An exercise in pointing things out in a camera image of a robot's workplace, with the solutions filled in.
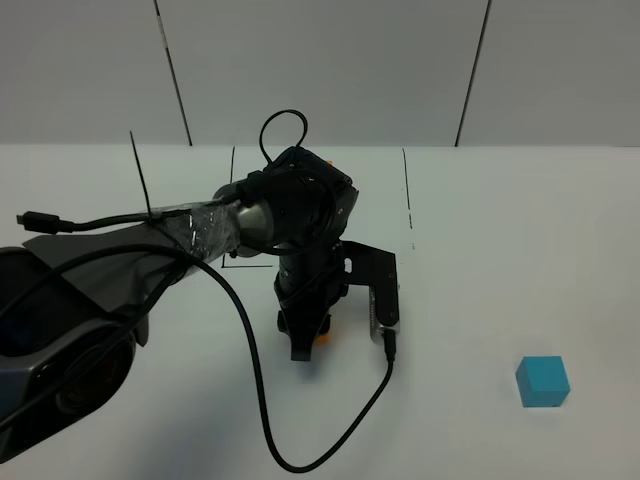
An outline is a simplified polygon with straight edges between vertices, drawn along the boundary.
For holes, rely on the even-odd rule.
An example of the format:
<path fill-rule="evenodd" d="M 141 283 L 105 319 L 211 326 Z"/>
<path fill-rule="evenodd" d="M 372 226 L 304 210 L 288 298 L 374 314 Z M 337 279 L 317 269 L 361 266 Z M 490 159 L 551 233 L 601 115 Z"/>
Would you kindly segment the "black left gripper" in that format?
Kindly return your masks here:
<path fill-rule="evenodd" d="M 277 328 L 288 333 L 291 345 L 290 359 L 295 362 L 310 362 L 318 328 L 314 326 L 286 326 L 284 310 L 298 306 L 321 289 L 328 288 L 328 307 L 331 308 L 344 298 L 349 287 L 335 279 L 344 272 L 344 245 L 337 240 L 329 246 L 308 253 L 279 258 L 279 271 L 274 282 L 276 296 L 280 303 Z"/>

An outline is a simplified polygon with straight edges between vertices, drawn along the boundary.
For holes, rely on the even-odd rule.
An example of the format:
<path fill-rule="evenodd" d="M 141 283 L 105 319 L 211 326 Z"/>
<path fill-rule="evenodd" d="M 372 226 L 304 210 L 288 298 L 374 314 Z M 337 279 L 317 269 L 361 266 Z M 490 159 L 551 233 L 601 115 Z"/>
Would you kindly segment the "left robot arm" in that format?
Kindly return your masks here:
<path fill-rule="evenodd" d="M 206 201 L 74 223 L 28 211 L 32 233 L 1 252 L 1 457 L 9 460 L 104 406 L 120 389 L 148 315 L 173 284 L 213 260 L 280 260 L 275 289 L 292 356 L 308 359 L 329 308 L 352 180 L 293 146 Z"/>

